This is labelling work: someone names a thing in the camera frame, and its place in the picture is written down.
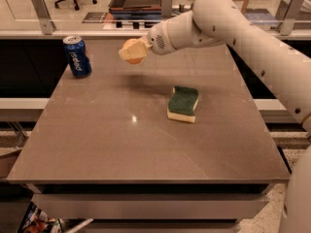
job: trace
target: floor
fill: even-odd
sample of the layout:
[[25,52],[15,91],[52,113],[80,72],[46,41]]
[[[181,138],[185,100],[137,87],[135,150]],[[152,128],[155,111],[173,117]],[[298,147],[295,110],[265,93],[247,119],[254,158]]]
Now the floor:
[[[52,18],[56,22],[56,26],[65,30],[70,30],[72,27],[82,27],[81,21],[86,16],[87,12],[107,12],[107,6],[110,0],[98,0],[96,5],[93,5],[91,1],[79,0],[81,9],[75,11],[72,1],[63,2],[60,9],[55,9],[53,6],[54,0],[47,0],[48,8]],[[174,0],[175,4],[184,2],[190,4],[191,0]],[[248,8],[267,9],[271,14],[275,15],[280,0],[250,0]],[[0,23],[0,30],[10,25],[10,21],[21,22],[27,21],[27,26],[31,29],[38,28],[36,16],[31,7],[29,0],[0,0],[0,13],[1,8],[9,4],[11,11],[8,15],[1,15],[3,18]],[[16,23],[10,29],[19,29],[19,25]],[[100,24],[90,25],[89,30],[101,30]],[[290,163],[291,167],[294,167],[299,157],[303,154],[303,151],[309,145],[306,139],[305,132],[301,131],[280,131],[271,132],[272,138],[275,142],[284,148],[285,156]],[[0,131],[0,155],[6,154],[10,151],[14,151],[14,145],[16,143],[16,137],[14,132],[2,130]],[[277,233],[280,223],[280,216],[283,208],[283,201],[286,194],[286,185],[277,184],[269,193],[268,197],[270,203],[263,208],[252,219],[244,219],[241,223],[240,233]],[[28,202],[29,195],[27,193],[20,193],[20,190],[9,190],[8,188],[0,189],[0,233],[14,233],[15,225],[17,225],[23,210],[25,210]]]

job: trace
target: soda can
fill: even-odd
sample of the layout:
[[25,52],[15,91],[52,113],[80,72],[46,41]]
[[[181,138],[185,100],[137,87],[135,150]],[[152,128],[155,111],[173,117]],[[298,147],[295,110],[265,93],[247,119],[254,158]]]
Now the soda can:
[[86,44],[81,36],[67,36],[63,39],[66,57],[76,78],[84,78],[91,73],[89,59],[86,56]]

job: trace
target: green sponge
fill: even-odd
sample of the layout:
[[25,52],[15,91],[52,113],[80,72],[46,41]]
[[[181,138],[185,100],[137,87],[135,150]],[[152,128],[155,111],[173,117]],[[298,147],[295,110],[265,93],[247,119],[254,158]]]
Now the green sponge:
[[170,119],[195,122],[194,110],[198,101],[198,91],[183,86],[173,87],[173,96],[168,102],[167,116]]

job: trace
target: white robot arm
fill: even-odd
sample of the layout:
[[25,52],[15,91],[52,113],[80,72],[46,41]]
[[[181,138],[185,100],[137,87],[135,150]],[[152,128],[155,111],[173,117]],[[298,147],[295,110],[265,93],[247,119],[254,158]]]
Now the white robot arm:
[[[232,0],[196,0],[192,11],[130,40],[122,59],[139,63],[152,50],[167,54],[183,48],[228,44],[248,64],[289,113],[311,133],[311,59],[255,27]],[[289,182],[280,233],[311,232],[311,148],[300,157]]]

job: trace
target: can top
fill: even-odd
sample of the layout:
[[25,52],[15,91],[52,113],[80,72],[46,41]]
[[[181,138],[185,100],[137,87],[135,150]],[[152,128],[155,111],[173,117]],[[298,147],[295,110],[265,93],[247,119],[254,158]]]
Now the can top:
[[70,35],[65,37],[62,42],[67,45],[77,44],[82,40],[82,37],[79,35]]

